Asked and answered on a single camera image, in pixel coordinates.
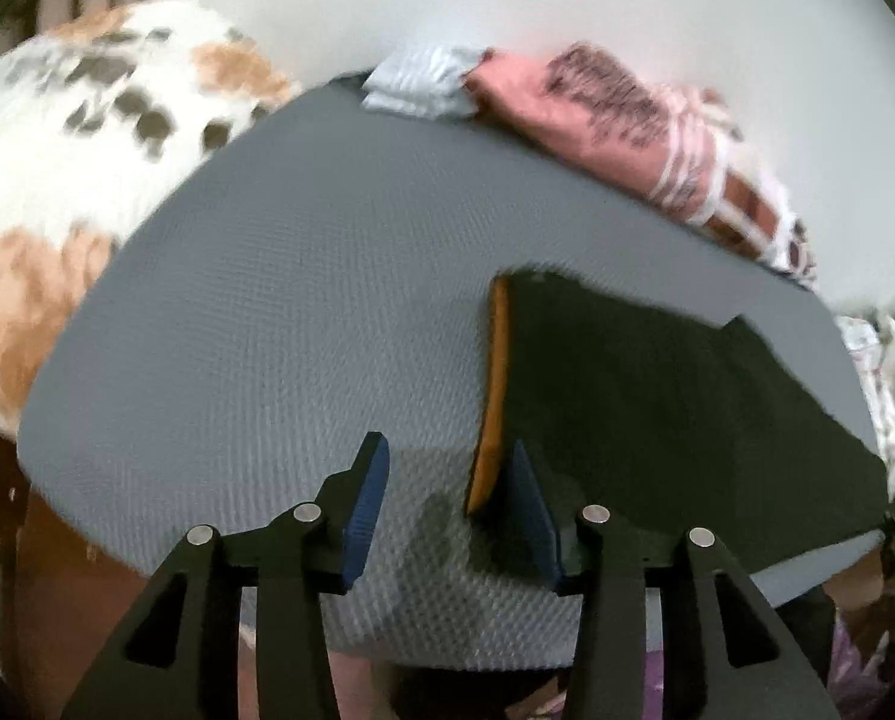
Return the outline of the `black pants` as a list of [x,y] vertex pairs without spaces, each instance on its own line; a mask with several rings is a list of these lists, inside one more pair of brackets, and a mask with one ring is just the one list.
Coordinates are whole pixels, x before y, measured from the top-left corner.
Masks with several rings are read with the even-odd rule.
[[500,538],[514,452],[569,504],[665,536],[704,527],[752,574],[874,532],[884,462],[744,317],[711,325],[558,271],[493,278],[464,509]]

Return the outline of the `white dotted bedsheet pile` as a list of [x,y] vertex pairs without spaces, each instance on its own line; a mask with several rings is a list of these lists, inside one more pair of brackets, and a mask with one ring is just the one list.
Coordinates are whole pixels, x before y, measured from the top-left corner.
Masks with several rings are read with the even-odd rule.
[[877,455],[887,468],[888,497],[895,499],[895,317],[834,317],[874,426]]

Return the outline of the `grey mesh mattress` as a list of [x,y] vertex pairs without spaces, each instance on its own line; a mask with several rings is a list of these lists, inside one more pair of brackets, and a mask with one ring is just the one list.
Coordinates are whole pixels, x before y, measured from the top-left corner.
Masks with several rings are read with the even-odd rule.
[[391,476],[329,644],[399,665],[563,667],[573,598],[480,567],[462,514],[486,291],[513,266],[711,323],[745,317],[858,439],[874,429],[815,294],[473,122],[373,114],[347,83],[225,146],[127,239],[39,371],[18,461],[140,572],[185,530],[262,527],[352,463]]

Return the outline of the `pink patchwork folded quilt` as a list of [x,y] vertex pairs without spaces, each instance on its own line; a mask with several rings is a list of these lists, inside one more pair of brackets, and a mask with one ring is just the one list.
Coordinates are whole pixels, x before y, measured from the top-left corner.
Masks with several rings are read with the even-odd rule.
[[586,43],[548,60],[490,50],[465,89],[565,163],[744,259],[817,286],[788,188],[714,89],[645,82]]

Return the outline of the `floral orange rose pillow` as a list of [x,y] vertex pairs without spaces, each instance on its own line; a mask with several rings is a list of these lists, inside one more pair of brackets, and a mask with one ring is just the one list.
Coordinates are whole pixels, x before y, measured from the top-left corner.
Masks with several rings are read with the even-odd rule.
[[203,161],[298,96],[197,0],[82,16],[0,55],[0,436],[117,249]]

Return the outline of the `light blue striped cloth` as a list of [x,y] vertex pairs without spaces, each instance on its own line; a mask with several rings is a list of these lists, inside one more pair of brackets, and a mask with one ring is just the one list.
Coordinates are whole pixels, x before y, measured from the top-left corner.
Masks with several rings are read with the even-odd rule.
[[396,50],[361,86],[361,107],[427,121],[473,117],[479,106],[465,80],[485,54],[485,49],[445,44]]

